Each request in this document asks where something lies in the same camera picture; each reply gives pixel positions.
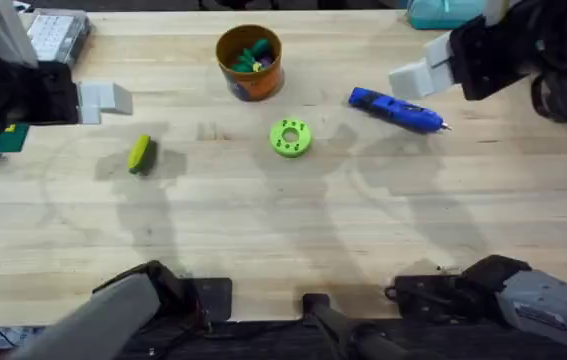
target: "green plastic part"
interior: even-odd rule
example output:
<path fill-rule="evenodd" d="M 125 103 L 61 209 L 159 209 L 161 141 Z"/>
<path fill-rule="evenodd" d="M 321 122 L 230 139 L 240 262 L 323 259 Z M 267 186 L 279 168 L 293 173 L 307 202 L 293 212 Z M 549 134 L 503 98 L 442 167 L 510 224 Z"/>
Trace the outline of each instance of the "green plastic part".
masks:
<path fill-rule="evenodd" d="M 254 57 L 259 58 L 270 51 L 270 42 L 267 39 L 258 39 L 250 50 Z"/>
<path fill-rule="evenodd" d="M 148 135 L 142 134 L 136 139 L 130 155 L 127 157 L 127 169 L 132 174 L 139 173 L 147 161 L 147 149 L 150 145 L 150 137 Z"/>
<path fill-rule="evenodd" d="M 250 64 L 252 64 L 253 62 L 256 61 L 256 59 L 254 58 L 254 54 L 252 54 L 252 51 L 250 49 L 243 49 L 243 55 L 245 57 L 245 61 L 249 62 Z"/>
<path fill-rule="evenodd" d="M 244 63 L 236 63 L 232 65 L 231 69 L 236 72 L 252 72 L 252 67 Z"/>
<path fill-rule="evenodd" d="M 270 130 L 270 144 L 277 154 L 295 158 L 303 155 L 312 143 L 307 125 L 297 118 L 278 121 Z"/>

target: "yellow object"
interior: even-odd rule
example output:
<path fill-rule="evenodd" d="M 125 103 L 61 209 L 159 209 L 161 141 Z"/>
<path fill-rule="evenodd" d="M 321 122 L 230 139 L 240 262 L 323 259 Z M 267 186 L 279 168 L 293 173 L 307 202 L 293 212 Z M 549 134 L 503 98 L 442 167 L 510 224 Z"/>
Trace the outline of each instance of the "yellow object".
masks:
<path fill-rule="evenodd" d="M 136 139 L 130 155 L 127 157 L 127 169 L 132 173 L 138 173 L 143 167 L 143 160 L 150 145 L 150 137 L 142 134 Z"/>

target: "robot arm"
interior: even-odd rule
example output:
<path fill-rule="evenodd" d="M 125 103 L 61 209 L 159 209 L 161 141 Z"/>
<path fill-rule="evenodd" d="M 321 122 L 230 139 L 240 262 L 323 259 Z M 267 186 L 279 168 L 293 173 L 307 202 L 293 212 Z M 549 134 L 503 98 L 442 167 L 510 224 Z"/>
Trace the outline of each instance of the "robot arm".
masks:
<path fill-rule="evenodd" d="M 395 95 L 422 98 L 460 84 L 482 100 L 530 75 L 537 112 L 567 122 L 567 0 L 486 1 L 482 16 L 425 46 L 390 73 Z"/>
<path fill-rule="evenodd" d="M 493 255 L 459 276 L 400 276 L 386 295 L 407 319 L 488 319 L 567 345 L 567 283 L 521 261 Z"/>
<path fill-rule="evenodd" d="M 72 82 L 67 64 L 38 61 L 9 0 L 0 0 L 0 132 L 13 123 L 98 124 L 100 112 L 132 113 L 132 96 L 113 84 Z"/>

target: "teal container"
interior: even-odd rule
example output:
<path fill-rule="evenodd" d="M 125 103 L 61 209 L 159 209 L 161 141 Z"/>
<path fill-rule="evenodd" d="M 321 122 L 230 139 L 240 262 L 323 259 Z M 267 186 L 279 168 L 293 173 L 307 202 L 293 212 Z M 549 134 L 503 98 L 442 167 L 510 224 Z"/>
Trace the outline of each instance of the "teal container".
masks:
<path fill-rule="evenodd" d="M 407 16 L 419 30 L 451 30 L 481 15 L 489 0 L 410 0 Z"/>

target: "black mount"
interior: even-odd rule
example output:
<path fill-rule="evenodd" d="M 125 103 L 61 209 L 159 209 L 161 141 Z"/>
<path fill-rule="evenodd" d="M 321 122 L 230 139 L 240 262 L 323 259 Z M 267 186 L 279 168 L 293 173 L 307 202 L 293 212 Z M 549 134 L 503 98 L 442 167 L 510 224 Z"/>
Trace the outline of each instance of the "black mount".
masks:
<path fill-rule="evenodd" d="M 441 360 L 439 355 L 406 350 L 389 340 L 373 322 L 352 320 L 330 307 L 326 294 L 305 294 L 306 325 L 318 326 L 338 355 L 347 360 Z"/>

